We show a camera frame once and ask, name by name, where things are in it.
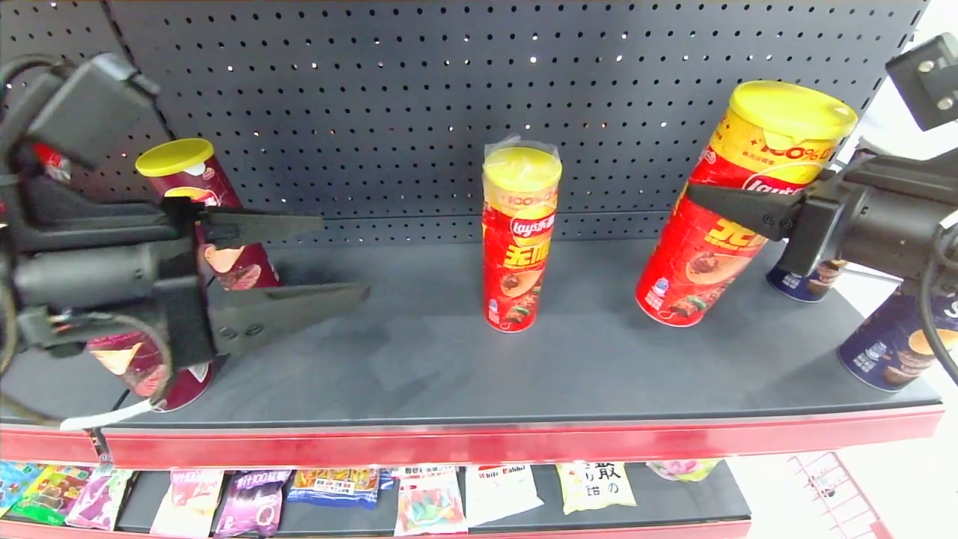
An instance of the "candy bag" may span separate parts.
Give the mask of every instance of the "candy bag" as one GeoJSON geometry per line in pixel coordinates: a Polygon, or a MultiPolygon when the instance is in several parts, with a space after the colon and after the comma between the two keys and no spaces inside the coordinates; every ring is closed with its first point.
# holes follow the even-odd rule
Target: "candy bag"
{"type": "Polygon", "coordinates": [[[213,536],[236,537],[249,531],[260,537],[276,535],[283,508],[283,485],[291,473],[273,470],[234,475],[213,536]]]}
{"type": "Polygon", "coordinates": [[[468,531],[455,468],[444,468],[422,474],[406,474],[409,470],[404,470],[399,479],[397,536],[468,531]]]}
{"type": "Polygon", "coordinates": [[[700,458],[698,460],[657,460],[646,462],[659,477],[672,481],[701,481],[709,477],[712,470],[722,461],[721,458],[700,458]]]}
{"type": "Polygon", "coordinates": [[[135,472],[100,466],[90,474],[77,502],[70,508],[66,524],[112,531],[129,481],[135,472]]]}
{"type": "Polygon", "coordinates": [[[635,506],[623,462],[556,464],[562,485],[562,512],[602,509],[610,505],[635,506]]]}
{"type": "Polygon", "coordinates": [[[396,469],[379,468],[379,490],[392,490],[396,486],[396,469]]]}
{"type": "Polygon", "coordinates": [[[23,497],[43,467],[42,464],[0,460],[0,517],[23,497]]]}
{"type": "Polygon", "coordinates": [[[89,477],[87,468],[47,466],[10,511],[39,523],[63,526],[89,477]]]}
{"type": "Polygon", "coordinates": [[[536,492],[533,469],[527,464],[466,468],[466,515],[477,527],[543,504],[536,492]]]}
{"type": "Polygon", "coordinates": [[[297,470],[286,499],[292,504],[375,509],[378,494],[376,468],[317,468],[297,470]]]}
{"type": "Polygon", "coordinates": [[[149,532],[188,539],[209,537],[222,484],[221,470],[171,471],[170,489],[156,511],[149,532]]]}

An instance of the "white snack bag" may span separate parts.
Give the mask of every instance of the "white snack bag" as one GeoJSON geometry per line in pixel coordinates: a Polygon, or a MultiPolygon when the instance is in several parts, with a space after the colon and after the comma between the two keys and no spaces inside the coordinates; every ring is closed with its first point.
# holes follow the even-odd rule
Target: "white snack bag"
{"type": "Polygon", "coordinates": [[[610,505],[636,506],[623,462],[572,462],[556,464],[556,470],[565,514],[610,505]]]}
{"type": "Polygon", "coordinates": [[[468,466],[466,520],[477,527],[543,504],[528,464],[468,466]]]}

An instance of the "cable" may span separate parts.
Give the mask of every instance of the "cable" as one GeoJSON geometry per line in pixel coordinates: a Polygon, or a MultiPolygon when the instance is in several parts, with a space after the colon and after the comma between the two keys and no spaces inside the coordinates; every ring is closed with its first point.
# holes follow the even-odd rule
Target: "cable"
{"type": "MultiPolygon", "coordinates": [[[[13,356],[15,355],[19,335],[18,328],[16,326],[16,303],[14,302],[10,287],[0,286],[0,308],[3,310],[2,315],[4,318],[4,342],[2,350],[0,350],[0,377],[2,377],[4,372],[7,370],[7,367],[10,366],[13,356]]],[[[156,386],[156,389],[153,391],[150,397],[139,403],[119,410],[95,415],[70,417],[63,420],[54,418],[37,410],[33,410],[23,403],[20,403],[18,400],[3,393],[2,391],[0,391],[0,406],[6,406],[10,408],[16,414],[25,419],[33,421],[37,425],[59,427],[62,431],[81,431],[104,427],[106,425],[111,425],[136,415],[140,415],[141,413],[151,411],[156,407],[161,406],[163,400],[170,393],[175,373],[173,372],[172,352],[170,351],[170,346],[167,344],[166,340],[163,339],[160,333],[149,324],[134,316],[115,315],[112,313],[84,313],[78,316],[78,319],[86,319],[94,322],[116,322],[130,326],[136,331],[146,335],[148,339],[153,340],[157,351],[160,354],[161,365],[159,368],[163,369],[163,376],[160,378],[159,384],[156,386]]]]}
{"type": "MultiPolygon", "coordinates": [[[[36,67],[55,67],[64,60],[48,55],[23,55],[0,65],[0,103],[6,97],[7,84],[11,84],[24,72],[36,67]]],[[[3,108],[0,108],[0,121],[3,120],[3,108]]]]}
{"type": "Polygon", "coordinates": [[[945,368],[945,372],[948,373],[951,380],[958,385],[958,365],[955,364],[950,352],[948,352],[947,347],[945,347],[945,343],[942,342],[942,338],[938,335],[938,328],[935,326],[934,316],[931,313],[931,287],[935,282],[935,278],[938,276],[938,252],[941,251],[944,253],[945,248],[947,248],[946,246],[950,246],[956,238],[958,238],[958,227],[952,226],[948,230],[947,235],[945,235],[945,229],[943,227],[936,227],[932,239],[932,251],[934,251],[934,253],[928,255],[928,266],[922,272],[922,280],[919,285],[917,299],[918,311],[922,321],[922,332],[928,341],[928,346],[931,348],[935,357],[938,358],[942,367],[945,368]]]}
{"type": "MultiPolygon", "coordinates": [[[[0,316],[3,316],[4,336],[3,348],[0,350],[0,378],[2,378],[13,361],[13,356],[16,355],[16,345],[20,337],[20,330],[16,326],[16,301],[13,298],[13,292],[6,284],[0,284],[0,308],[3,310],[0,316]]],[[[0,406],[13,410],[17,415],[37,425],[53,427],[59,424],[54,417],[28,407],[2,390],[0,390],[0,406]]]]}
{"type": "Polygon", "coordinates": [[[161,361],[158,368],[162,368],[163,372],[159,384],[157,384],[156,389],[152,392],[148,399],[144,399],[134,405],[107,413],[84,415],[81,417],[70,417],[68,419],[64,419],[61,423],[59,423],[60,430],[82,431],[105,427],[107,425],[135,417],[141,413],[146,413],[161,406],[163,404],[163,400],[166,399],[167,395],[170,393],[173,377],[175,375],[173,372],[172,352],[170,351],[170,346],[167,344],[163,336],[161,336],[160,333],[153,328],[153,326],[143,322],[140,318],[135,316],[116,315],[113,313],[84,313],[80,317],[91,321],[116,322],[130,326],[133,329],[143,333],[156,345],[156,349],[160,354],[161,361]]]}

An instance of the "blue chip can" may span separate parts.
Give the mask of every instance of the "blue chip can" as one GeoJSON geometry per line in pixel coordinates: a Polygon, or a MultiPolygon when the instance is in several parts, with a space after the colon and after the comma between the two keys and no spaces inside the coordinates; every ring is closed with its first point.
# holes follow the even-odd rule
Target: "blue chip can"
{"type": "Polygon", "coordinates": [[[805,303],[818,303],[825,299],[825,294],[832,289],[832,285],[846,264],[848,263],[844,260],[826,260],[819,264],[808,277],[776,266],[768,272],[765,279],[772,288],[792,299],[805,303]]]}
{"type": "MultiPolygon", "coordinates": [[[[958,344],[958,296],[933,297],[931,309],[950,350],[958,344]]],[[[896,290],[838,346],[838,359],[858,380],[882,391],[899,391],[921,376],[936,360],[915,296],[896,290]]]]}

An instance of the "white cable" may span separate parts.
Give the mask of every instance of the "white cable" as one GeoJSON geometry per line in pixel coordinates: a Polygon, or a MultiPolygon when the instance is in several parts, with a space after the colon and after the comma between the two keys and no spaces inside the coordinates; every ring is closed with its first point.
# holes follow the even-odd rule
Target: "white cable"
{"type": "Polygon", "coordinates": [[[958,224],[958,210],[949,213],[947,217],[938,223],[938,225],[945,230],[952,228],[955,224],[958,224]]]}
{"type": "Polygon", "coordinates": [[[141,413],[147,413],[153,410],[153,405],[149,400],[143,400],[135,405],[130,405],[119,410],[108,411],[107,413],[97,413],[95,415],[84,415],[83,417],[71,417],[64,419],[60,423],[61,431],[85,431],[89,429],[98,429],[114,423],[132,419],[141,413]]]}

